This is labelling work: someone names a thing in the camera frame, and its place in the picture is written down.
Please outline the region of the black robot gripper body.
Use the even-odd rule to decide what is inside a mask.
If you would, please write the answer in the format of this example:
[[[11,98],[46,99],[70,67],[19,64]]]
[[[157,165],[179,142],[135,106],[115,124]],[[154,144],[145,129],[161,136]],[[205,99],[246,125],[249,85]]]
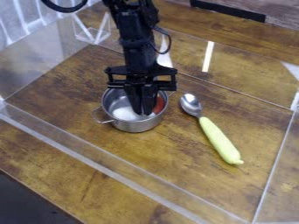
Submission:
[[[123,52],[126,64],[110,66],[105,70],[110,88],[153,84],[161,90],[177,90],[178,70],[158,64],[154,44],[123,45]]]

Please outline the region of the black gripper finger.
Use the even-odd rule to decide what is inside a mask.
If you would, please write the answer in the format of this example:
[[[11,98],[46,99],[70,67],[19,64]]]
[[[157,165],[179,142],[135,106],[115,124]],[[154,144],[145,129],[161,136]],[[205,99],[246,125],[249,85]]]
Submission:
[[[142,89],[139,86],[126,85],[126,94],[134,111],[141,115],[143,113]]]
[[[153,113],[157,104],[158,87],[154,85],[143,86],[143,107],[145,114],[149,116]]]

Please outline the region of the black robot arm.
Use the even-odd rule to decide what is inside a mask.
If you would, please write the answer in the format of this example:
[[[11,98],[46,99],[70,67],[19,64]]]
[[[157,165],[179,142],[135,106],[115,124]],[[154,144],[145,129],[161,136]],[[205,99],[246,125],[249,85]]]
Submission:
[[[153,0],[103,0],[119,30],[126,64],[110,66],[105,72],[107,87],[126,91],[134,111],[150,115],[157,105],[159,91],[175,91],[178,70],[162,66],[157,54],[171,50],[171,37],[157,26],[159,10]]]

